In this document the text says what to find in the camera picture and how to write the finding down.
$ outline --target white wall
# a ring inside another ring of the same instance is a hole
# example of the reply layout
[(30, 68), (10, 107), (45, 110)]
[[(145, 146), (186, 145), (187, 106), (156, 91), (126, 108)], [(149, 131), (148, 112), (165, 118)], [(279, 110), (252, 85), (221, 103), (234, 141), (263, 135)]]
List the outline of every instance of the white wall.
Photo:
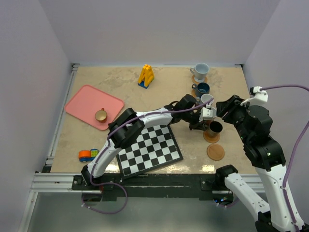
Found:
[(40, 0), (82, 64), (244, 63), (279, 0)]
[(0, 231), (17, 231), (41, 170), (69, 78), (69, 61), (37, 0), (0, 6)]
[[(248, 86), (301, 84), (309, 87), (309, 1), (281, 0), (244, 66)], [(287, 160), (309, 120), (309, 93), (285, 88), (268, 91), (271, 135)], [(309, 131), (298, 146), (289, 182), (296, 206), (309, 222)]]

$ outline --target chessboard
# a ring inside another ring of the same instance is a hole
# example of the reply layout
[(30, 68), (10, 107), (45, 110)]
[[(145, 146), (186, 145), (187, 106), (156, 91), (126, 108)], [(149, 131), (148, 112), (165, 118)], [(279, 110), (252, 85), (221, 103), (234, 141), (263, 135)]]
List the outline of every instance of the chessboard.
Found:
[(143, 129), (136, 142), (121, 150), (117, 161), (126, 179), (183, 160), (169, 125)]

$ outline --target yellow toy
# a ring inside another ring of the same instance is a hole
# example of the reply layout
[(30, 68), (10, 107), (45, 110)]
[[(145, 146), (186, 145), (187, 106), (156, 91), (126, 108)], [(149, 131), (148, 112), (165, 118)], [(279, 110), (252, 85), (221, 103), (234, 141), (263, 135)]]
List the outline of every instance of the yellow toy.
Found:
[(145, 64), (140, 73), (138, 85), (143, 88), (148, 88), (149, 84), (154, 80), (154, 72), (149, 64)]

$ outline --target pink tray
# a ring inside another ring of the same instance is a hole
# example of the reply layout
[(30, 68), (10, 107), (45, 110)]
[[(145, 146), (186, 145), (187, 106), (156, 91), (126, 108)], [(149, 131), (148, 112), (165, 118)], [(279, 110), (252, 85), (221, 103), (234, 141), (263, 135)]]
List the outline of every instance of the pink tray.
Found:
[[(64, 110), (68, 114), (104, 131), (108, 128), (108, 124), (113, 122), (122, 107), (124, 107), (124, 102), (121, 99), (90, 85), (85, 85), (65, 105)], [(96, 112), (102, 108), (107, 112), (105, 123), (100, 123), (95, 119)]]

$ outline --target dark blue mug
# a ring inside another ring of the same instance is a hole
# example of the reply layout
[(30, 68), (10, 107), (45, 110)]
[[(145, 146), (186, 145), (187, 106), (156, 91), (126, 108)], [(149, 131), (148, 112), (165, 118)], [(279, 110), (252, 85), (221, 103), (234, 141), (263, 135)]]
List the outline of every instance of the dark blue mug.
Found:
[(197, 97), (202, 97), (203, 94), (205, 93), (209, 93), (210, 91), (210, 86), (207, 84), (207, 83), (199, 83), (198, 85), (197, 84), (193, 84), (192, 85), (192, 89), (194, 89), (195, 91), (195, 94), (197, 95)]

